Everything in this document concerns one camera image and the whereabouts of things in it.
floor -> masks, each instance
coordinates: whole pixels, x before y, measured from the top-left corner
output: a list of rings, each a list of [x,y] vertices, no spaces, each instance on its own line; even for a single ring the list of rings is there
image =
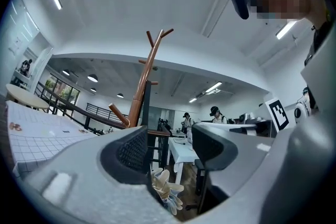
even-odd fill
[[[166,167],[170,172],[169,182],[175,182],[174,164],[170,164]],[[184,190],[178,196],[183,202],[183,209],[177,211],[176,218],[179,221],[187,221],[197,217],[197,209],[185,210],[186,205],[192,205],[198,202],[199,196],[195,194],[196,186],[196,170],[192,164],[184,164],[181,178],[181,185],[184,186]]]

wooden coat rack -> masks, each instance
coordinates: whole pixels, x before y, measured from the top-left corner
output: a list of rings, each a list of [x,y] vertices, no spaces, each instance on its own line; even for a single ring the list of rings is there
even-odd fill
[[[146,87],[146,83],[148,81],[148,76],[153,67],[154,58],[155,58],[157,49],[159,48],[161,39],[164,38],[166,35],[170,34],[172,31],[174,31],[174,29],[170,29],[167,32],[165,32],[164,30],[161,30],[155,42],[153,42],[151,33],[149,31],[146,32],[152,49],[146,61],[139,60],[139,63],[143,63],[145,67],[142,71],[140,81],[136,89],[137,91],[133,97],[133,101],[131,104],[131,109],[130,109],[128,118],[126,118],[113,103],[109,105],[110,110],[112,110],[112,112],[119,118],[119,120],[121,120],[121,122],[126,126],[126,128],[135,127],[137,124],[137,120],[140,114],[140,107],[141,107],[141,102],[143,98],[143,93]],[[151,84],[157,85],[159,83],[157,81],[153,81]]]

table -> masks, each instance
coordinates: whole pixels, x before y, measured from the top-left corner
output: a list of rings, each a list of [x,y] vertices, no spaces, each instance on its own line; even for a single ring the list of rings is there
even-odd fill
[[[63,148],[98,137],[66,117],[41,113],[12,101],[6,103],[13,173],[18,178],[24,179]]]
[[[6,85],[8,93],[18,102],[37,109],[48,109],[49,104],[38,96],[13,84]]]
[[[187,141],[187,139],[170,137],[168,139],[168,157],[167,164],[169,163],[170,154],[173,155],[175,164],[174,172],[176,173],[175,183],[179,184],[181,182],[183,163],[192,163],[199,157],[193,150],[192,145]]]

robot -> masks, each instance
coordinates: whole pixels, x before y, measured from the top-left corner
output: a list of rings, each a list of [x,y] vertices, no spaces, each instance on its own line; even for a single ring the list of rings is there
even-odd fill
[[[295,106],[294,117],[295,122],[298,124],[301,120],[311,115],[311,109],[309,105],[308,88],[304,88],[303,97],[300,98]]]

black metal railing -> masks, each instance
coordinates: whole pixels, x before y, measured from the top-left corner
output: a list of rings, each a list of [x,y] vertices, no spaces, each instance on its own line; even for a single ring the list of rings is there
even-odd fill
[[[100,116],[102,118],[121,123],[121,120],[119,120],[119,118],[111,110],[103,109],[103,108],[100,108],[96,105],[88,103],[87,106],[86,106],[86,111],[88,111],[88,112],[90,112],[94,115]]]
[[[141,125],[148,125],[150,90],[151,90],[151,82],[148,81],[147,84],[146,84],[146,88],[145,88],[145,92],[144,92],[144,96],[143,96],[143,100],[142,100],[143,116],[142,116]],[[49,93],[50,96],[47,97],[44,94],[45,92]],[[105,125],[118,128],[118,129],[124,129],[125,128],[124,124],[122,124],[120,121],[117,122],[115,120],[111,120],[113,118],[112,116],[105,118],[103,116],[100,116],[99,113],[91,113],[87,110],[83,110],[83,109],[75,106],[74,104],[71,104],[67,100],[61,98],[60,96],[58,96],[57,94],[52,92],[49,88],[45,87],[40,82],[38,83],[38,86],[35,89],[35,94],[49,104],[49,108],[48,108],[48,111],[47,111],[48,113],[51,111],[52,114],[57,115],[58,114],[57,112],[61,111],[62,116],[69,117],[71,120],[73,120],[73,121],[77,122],[78,124],[80,124],[81,126],[83,126],[84,129],[90,130],[94,134],[102,135],[103,133],[100,132],[100,131],[97,131],[96,129],[93,129],[89,126],[89,123],[90,123],[91,119],[93,119],[95,121],[98,121],[100,123],[103,123]],[[77,119],[75,119],[74,117],[72,117],[71,115],[67,114],[68,110],[76,111],[76,112],[82,114],[83,116],[85,116],[86,117],[85,123],[82,123],[82,122],[78,121]],[[148,130],[148,139],[147,139],[147,141],[148,141],[148,152],[147,152],[147,155],[146,155],[146,158],[147,158],[146,162],[147,163],[158,162],[159,167],[165,168],[166,162],[167,162],[167,155],[168,155],[168,138],[169,138],[169,136],[170,136],[169,131],[164,127],[163,124],[161,124],[160,127],[157,130]],[[155,147],[156,138],[158,138],[158,141],[159,141],[159,143],[158,143],[159,146],[158,147]],[[158,150],[158,153],[159,153],[159,158],[158,159],[153,159],[154,150]]]

